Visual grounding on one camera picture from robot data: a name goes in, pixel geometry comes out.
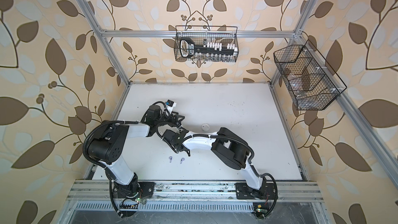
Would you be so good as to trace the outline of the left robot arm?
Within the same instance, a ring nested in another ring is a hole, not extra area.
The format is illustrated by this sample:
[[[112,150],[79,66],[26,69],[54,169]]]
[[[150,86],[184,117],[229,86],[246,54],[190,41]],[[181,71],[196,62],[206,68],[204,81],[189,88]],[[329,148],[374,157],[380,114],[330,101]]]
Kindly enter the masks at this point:
[[[177,152],[178,147],[175,148],[159,133],[159,127],[163,125],[184,130],[182,121],[185,116],[174,112],[175,106],[176,103],[171,100],[157,101],[148,107],[140,121],[103,121],[87,135],[83,142],[83,156],[103,168],[110,181],[122,186],[134,184],[137,176],[122,157],[125,141],[156,134]]]

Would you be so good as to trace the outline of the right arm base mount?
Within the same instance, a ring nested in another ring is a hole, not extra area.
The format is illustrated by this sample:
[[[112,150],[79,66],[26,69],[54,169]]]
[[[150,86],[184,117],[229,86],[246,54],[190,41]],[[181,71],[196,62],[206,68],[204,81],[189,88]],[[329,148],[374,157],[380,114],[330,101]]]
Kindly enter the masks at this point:
[[[260,203],[254,203],[252,213],[256,219],[266,219],[274,210],[278,200],[277,184],[266,180],[260,189],[252,189],[246,183],[236,183],[235,192],[238,200],[262,200]]]

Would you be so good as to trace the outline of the white earbud charging case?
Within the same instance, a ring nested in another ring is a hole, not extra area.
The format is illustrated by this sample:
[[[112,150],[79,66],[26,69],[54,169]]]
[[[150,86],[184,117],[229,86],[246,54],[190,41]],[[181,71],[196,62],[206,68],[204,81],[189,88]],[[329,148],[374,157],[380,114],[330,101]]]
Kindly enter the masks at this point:
[[[204,124],[202,124],[201,129],[204,132],[208,132],[210,130],[210,125],[208,123],[204,123]]]

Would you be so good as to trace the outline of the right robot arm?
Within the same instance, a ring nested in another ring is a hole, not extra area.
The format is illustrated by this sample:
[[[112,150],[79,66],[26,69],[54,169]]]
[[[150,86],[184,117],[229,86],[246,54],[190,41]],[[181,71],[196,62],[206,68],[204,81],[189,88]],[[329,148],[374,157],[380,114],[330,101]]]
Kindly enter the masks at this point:
[[[203,134],[188,131],[171,122],[160,122],[154,131],[175,153],[183,151],[190,155],[192,150],[210,150],[227,167],[239,171],[254,198],[265,197],[269,184],[273,186],[273,193],[278,194],[275,178],[269,173],[259,174],[253,165],[254,150],[229,129],[221,128],[218,132]]]

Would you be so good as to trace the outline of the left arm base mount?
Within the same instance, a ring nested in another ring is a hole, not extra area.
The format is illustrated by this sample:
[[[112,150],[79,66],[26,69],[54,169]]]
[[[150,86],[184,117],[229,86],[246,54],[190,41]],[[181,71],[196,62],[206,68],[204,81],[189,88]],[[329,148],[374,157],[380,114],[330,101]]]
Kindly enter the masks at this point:
[[[111,204],[120,218],[133,216],[154,193],[155,182],[132,181],[129,185],[109,183]]]

